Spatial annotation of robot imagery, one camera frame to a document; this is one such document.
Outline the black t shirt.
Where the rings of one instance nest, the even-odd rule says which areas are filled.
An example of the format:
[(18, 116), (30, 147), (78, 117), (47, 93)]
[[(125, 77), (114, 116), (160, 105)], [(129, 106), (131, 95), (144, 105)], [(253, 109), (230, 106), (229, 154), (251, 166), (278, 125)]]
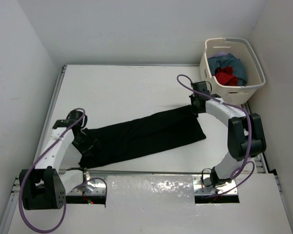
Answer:
[(98, 129), (84, 129), (79, 166), (95, 168), (164, 152), (206, 139), (187, 105)]

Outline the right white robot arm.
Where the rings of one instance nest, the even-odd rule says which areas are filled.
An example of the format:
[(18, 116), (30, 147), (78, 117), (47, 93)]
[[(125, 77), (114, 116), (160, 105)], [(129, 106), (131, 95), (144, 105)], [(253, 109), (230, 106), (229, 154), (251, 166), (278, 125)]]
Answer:
[(266, 150), (266, 140), (261, 117), (249, 114), (239, 106), (225, 103), (220, 97), (210, 95), (205, 81), (192, 82), (191, 106), (196, 114), (207, 113), (217, 118), (228, 128), (228, 152), (214, 166), (206, 186), (217, 187), (236, 178), (249, 158)]

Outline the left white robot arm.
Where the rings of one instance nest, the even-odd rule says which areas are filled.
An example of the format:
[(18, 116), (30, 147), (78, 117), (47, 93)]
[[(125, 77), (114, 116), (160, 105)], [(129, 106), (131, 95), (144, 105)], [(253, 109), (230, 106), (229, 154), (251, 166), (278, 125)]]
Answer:
[(84, 132), (86, 124), (83, 108), (76, 108), (65, 119), (56, 120), (42, 154), (19, 174), (20, 204), (25, 210), (61, 209), (67, 193), (83, 182), (82, 169), (68, 169), (63, 175), (59, 175), (59, 169), (69, 146), (83, 155), (97, 143)]

